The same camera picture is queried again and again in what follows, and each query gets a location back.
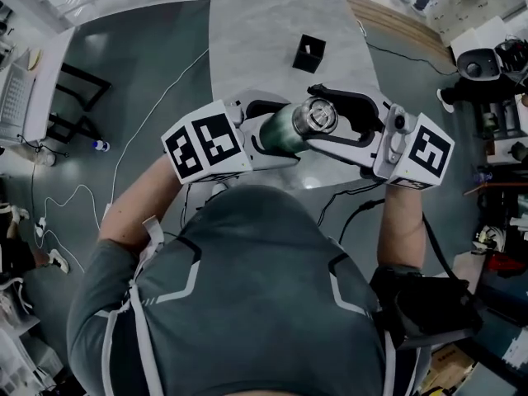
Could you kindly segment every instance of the tabletop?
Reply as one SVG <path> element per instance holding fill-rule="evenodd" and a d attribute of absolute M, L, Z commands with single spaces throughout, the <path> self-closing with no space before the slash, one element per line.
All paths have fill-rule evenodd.
<path fill-rule="evenodd" d="M 209 29 L 214 99 L 255 88 L 301 102 L 310 85 L 340 78 L 378 87 L 365 37 L 346 0 L 211 0 Z M 316 73 L 291 67 L 303 34 L 326 41 Z M 239 182 L 293 190 L 360 178 L 358 167 L 314 151 L 300 157 L 294 167 L 253 172 Z"/>
<path fill-rule="evenodd" d="M 47 41 L 42 48 L 24 122 L 23 135 L 27 141 L 36 141 L 46 136 L 55 85 L 74 32 L 75 28 L 62 32 Z"/>

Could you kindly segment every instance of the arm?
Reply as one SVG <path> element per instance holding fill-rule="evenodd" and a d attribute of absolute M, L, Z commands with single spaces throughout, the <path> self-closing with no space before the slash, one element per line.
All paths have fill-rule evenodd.
<path fill-rule="evenodd" d="M 163 155 L 108 210 L 99 240 L 109 239 L 139 254 L 149 242 L 142 223 L 153 215 L 161 222 L 181 188 L 168 156 Z"/>
<path fill-rule="evenodd" d="M 426 253 L 426 230 L 422 222 L 422 193 L 400 186 L 387 186 L 378 241 L 378 264 L 421 269 Z"/>

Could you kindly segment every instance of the wooden board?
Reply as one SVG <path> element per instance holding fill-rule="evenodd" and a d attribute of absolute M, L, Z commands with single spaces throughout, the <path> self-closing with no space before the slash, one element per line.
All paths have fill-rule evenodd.
<path fill-rule="evenodd" d="M 453 64 L 450 50 L 442 44 L 440 36 L 428 26 L 371 0 L 347 1 L 361 22 L 420 45 L 432 56 Z"/>

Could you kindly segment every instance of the metal bottle cap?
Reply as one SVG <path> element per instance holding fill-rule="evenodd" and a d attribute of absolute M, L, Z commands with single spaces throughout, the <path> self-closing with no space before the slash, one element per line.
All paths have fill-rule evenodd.
<path fill-rule="evenodd" d="M 293 122 L 301 136 L 330 134 L 337 127 L 337 112 L 330 101 L 310 97 L 295 110 Z"/>

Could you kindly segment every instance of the gray shirt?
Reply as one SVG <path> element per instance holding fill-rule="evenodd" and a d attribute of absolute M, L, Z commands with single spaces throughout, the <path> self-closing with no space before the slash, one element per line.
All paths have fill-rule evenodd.
<path fill-rule="evenodd" d="M 208 202 L 138 278 L 164 394 L 381 395 L 376 327 L 339 307 L 332 292 L 328 264 L 341 254 L 282 191 L 240 186 Z M 197 262 L 191 294 L 171 299 Z M 127 300 L 136 266 L 122 247 L 98 243 L 73 301 L 69 361 L 91 396 L 104 394 L 104 312 Z M 334 268 L 342 299 L 374 312 L 376 296 L 354 262 L 345 257 Z M 111 383 L 115 395 L 148 394 L 132 309 L 113 332 Z"/>

